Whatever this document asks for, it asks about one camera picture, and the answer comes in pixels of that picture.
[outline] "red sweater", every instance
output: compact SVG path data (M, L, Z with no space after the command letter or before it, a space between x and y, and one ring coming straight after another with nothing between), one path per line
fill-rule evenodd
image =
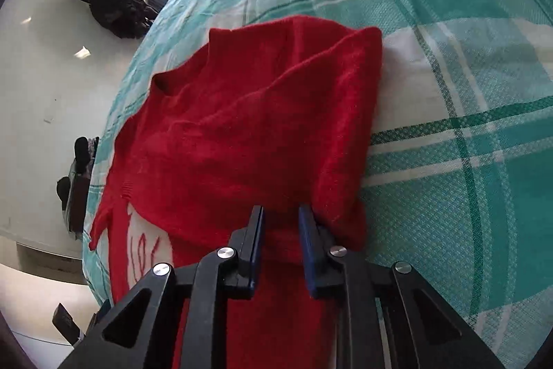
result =
M154 264L199 261L266 211L251 301L229 301L229 369L326 368L334 307L309 298L298 205L311 204L340 244L365 242L357 198L382 61L377 28L307 16L237 30L154 75L115 140L92 230L109 231L112 293Z

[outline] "silver screw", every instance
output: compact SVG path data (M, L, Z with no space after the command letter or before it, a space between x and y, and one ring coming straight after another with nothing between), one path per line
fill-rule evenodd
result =
M407 261L398 261L394 266L400 274L409 274L413 268Z
M171 266L167 263L159 263L154 266L154 274L159 275L160 277L162 275L168 274L171 270Z
M231 258L234 256L234 249L232 247L221 247L217 251L217 256L223 259Z
M343 257L346 253L347 249L344 246L332 246L330 248L330 255L334 257Z

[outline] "folded red garment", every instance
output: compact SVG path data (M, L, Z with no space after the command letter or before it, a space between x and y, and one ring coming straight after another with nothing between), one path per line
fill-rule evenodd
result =
M307 16L212 29L179 68L153 77L115 140L91 230L109 234L113 299L151 267L199 261L266 211L258 288L230 301L229 369L327 367L334 309L309 298L298 206L345 246L365 241L357 198L382 63L377 28Z

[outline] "black bag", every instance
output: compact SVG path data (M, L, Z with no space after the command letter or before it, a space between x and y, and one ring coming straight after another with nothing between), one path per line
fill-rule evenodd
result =
M158 16L146 0L81 0L102 27L119 38L142 38Z

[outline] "bed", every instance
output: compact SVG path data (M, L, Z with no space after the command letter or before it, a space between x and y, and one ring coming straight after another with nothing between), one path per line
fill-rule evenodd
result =
M367 259L410 261L509 369L553 326L553 0L169 0L107 118L88 194L84 271L110 298L108 241L88 249L125 120L151 76L211 27L293 14L383 33L384 63L359 196Z

